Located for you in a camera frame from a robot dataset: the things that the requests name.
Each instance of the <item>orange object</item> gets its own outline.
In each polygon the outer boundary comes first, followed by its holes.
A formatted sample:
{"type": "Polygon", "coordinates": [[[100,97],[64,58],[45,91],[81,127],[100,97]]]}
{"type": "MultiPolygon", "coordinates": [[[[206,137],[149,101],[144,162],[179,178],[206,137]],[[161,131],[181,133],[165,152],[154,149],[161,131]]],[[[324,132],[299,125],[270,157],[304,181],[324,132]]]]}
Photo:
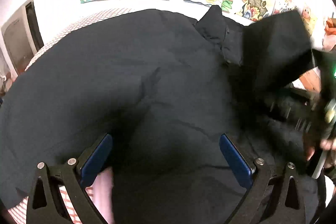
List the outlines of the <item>orange object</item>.
{"type": "Polygon", "coordinates": [[[314,70],[311,69],[305,72],[299,79],[306,90],[312,92],[321,91],[321,80],[314,70]]]}
{"type": "Polygon", "coordinates": [[[336,34],[336,19],[328,17],[327,25],[324,30],[327,35],[336,34]]]}

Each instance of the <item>blue gripper pad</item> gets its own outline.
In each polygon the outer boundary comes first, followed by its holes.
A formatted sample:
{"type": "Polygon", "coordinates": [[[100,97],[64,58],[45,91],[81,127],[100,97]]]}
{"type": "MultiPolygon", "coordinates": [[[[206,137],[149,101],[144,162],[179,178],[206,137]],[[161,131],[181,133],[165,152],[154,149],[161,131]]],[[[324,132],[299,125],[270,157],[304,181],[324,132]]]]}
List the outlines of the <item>blue gripper pad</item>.
{"type": "Polygon", "coordinates": [[[219,148],[235,175],[239,185],[249,190],[253,183],[252,170],[225,134],[223,134],[219,139],[219,148]]]}
{"type": "Polygon", "coordinates": [[[107,134],[81,169],[80,185],[83,189],[95,181],[112,149],[112,136],[107,134]]]}

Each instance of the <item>pink fabric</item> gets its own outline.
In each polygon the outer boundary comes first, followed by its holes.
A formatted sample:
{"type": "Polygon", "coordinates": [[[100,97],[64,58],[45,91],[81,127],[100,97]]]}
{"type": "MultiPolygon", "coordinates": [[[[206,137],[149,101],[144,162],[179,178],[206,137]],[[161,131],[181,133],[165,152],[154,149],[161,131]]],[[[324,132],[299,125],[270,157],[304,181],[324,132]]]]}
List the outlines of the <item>pink fabric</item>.
{"type": "MultiPolygon", "coordinates": [[[[102,173],[98,174],[91,187],[87,187],[85,189],[93,204],[108,224],[114,223],[111,197],[113,187],[112,179],[112,168],[108,168],[102,173]]],[[[59,191],[73,223],[82,224],[74,207],[72,206],[66,188],[61,186],[59,191]]],[[[28,197],[26,197],[19,205],[8,210],[17,224],[26,224],[27,202],[28,197]]]]}

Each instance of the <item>black jacket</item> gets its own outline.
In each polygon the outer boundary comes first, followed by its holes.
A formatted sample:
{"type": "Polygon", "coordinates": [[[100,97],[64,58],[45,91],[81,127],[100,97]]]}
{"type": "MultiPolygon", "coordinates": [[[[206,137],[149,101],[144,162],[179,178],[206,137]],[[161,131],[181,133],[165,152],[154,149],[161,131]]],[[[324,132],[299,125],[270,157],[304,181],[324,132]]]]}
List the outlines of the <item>black jacket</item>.
{"type": "MultiPolygon", "coordinates": [[[[302,165],[301,137],[263,116],[246,118],[245,99],[294,80],[298,71],[280,82],[272,72],[288,64],[286,56],[307,59],[307,50],[297,12],[243,27],[218,6],[199,22],[144,10],[73,31],[4,98],[0,198],[17,205],[39,162],[64,163],[110,132],[116,223],[223,223],[245,189],[219,150],[222,133],[252,157],[302,165]]],[[[306,59],[299,71],[311,66],[306,59]]],[[[309,220],[316,183],[302,181],[309,220]]]]}

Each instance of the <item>metal bolt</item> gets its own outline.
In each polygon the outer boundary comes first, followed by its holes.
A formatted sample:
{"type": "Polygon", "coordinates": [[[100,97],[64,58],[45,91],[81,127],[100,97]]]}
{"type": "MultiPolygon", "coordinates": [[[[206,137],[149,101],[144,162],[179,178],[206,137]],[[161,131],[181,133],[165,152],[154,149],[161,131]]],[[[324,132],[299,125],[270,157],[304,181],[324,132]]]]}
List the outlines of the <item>metal bolt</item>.
{"type": "Polygon", "coordinates": [[[289,162],[287,165],[288,165],[288,167],[289,167],[290,169],[294,169],[294,168],[295,168],[295,164],[292,163],[292,162],[289,162]]]}
{"type": "Polygon", "coordinates": [[[257,158],[257,159],[255,160],[255,162],[256,162],[257,164],[259,164],[259,165],[264,165],[264,164],[265,164],[265,161],[264,161],[264,159],[262,159],[262,158],[257,158]]]}
{"type": "Polygon", "coordinates": [[[37,168],[38,169],[42,169],[44,167],[44,162],[40,162],[38,165],[37,165],[37,168]]]}
{"type": "Polygon", "coordinates": [[[76,159],[71,158],[68,160],[68,165],[74,165],[76,163],[76,159]]]}

